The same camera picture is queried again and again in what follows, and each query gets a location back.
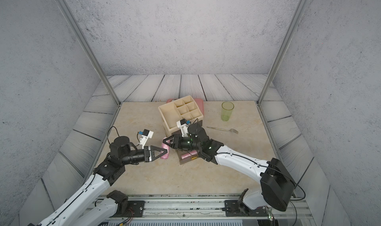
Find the transparent drawer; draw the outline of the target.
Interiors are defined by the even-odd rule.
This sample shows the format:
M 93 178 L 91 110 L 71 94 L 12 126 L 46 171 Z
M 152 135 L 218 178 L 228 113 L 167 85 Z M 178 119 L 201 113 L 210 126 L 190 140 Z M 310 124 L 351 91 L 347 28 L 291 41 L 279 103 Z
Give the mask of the transparent drawer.
M 195 160 L 195 159 L 198 158 L 198 155 L 197 155 L 197 157 L 189 157 L 189 158 L 186 158 L 186 159 L 182 160 L 182 159 L 181 159 L 181 156 L 182 156 L 183 154 L 187 153 L 187 152 L 190 152 L 190 151 L 176 150 L 176 153 L 177 153 L 178 158 L 179 158 L 179 163 L 180 163 L 180 165 L 186 164 L 186 163 L 188 163 L 188 162 L 190 162 L 190 161 L 193 161 L 193 160 Z

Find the beige drawer organizer cabinet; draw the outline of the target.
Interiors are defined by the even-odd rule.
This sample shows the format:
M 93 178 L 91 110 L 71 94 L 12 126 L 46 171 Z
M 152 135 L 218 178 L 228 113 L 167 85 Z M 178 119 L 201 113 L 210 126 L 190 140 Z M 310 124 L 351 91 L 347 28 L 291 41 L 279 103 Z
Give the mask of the beige drawer organizer cabinet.
M 180 130 L 176 122 L 182 119 L 186 119 L 191 123 L 194 121 L 202 122 L 204 119 L 204 115 L 200 112 L 192 96 L 185 96 L 161 105 L 158 110 L 167 137 Z

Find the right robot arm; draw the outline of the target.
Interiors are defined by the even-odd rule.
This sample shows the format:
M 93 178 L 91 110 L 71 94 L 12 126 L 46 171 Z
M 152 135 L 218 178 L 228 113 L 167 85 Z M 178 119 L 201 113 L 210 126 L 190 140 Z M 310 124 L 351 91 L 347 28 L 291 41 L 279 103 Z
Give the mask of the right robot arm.
M 258 182 L 260 191 L 245 189 L 241 194 L 242 210 L 255 210 L 262 206 L 271 206 L 282 212 L 287 210 L 297 183 L 280 160 L 272 158 L 265 161 L 239 153 L 209 138 L 198 124 L 190 125 L 185 134 L 163 139 L 163 144 L 175 150 L 196 151 L 205 161 L 232 168 Z

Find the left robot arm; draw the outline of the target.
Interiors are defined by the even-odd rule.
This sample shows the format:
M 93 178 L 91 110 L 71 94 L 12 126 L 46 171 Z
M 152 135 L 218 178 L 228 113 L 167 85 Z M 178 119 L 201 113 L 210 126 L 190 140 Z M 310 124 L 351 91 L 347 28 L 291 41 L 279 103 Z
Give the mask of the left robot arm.
M 123 223 L 134 216 L 134 209 L 129 205 L 124 193 L 114 190 L 89 213 L 85 210 L 96 201 L 98 196 L 111 187 L 125 172 L 126 165 L 152 162 L 167 150 L 145 146 L 138 149 L 131 144 L 127 136 L 119 136 L 110 144 L 110 153 L 94 169 L 92 176 L 61 207 L 40 222 L 41 226 L 98 226 L 106 219 L 123 217 Z

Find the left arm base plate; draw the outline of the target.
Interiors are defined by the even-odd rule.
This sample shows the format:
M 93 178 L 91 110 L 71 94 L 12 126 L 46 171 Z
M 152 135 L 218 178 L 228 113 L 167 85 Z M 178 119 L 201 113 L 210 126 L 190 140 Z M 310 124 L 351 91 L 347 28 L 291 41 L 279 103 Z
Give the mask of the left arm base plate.
M 116 217 L 142 218 L 145 201 L 124 201 L 118 205 Z

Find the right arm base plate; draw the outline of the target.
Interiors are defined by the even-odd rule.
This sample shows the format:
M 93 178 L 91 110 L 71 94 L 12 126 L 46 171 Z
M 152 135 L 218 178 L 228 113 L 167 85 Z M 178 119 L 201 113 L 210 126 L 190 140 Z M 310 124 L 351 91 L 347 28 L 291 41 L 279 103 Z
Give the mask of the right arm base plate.
M 226 217 L 267 217 L 267 208 L 259 207 L 255 210 L 248 208 L 244 203 L 238 200 L 225 200 L 222 211 Z

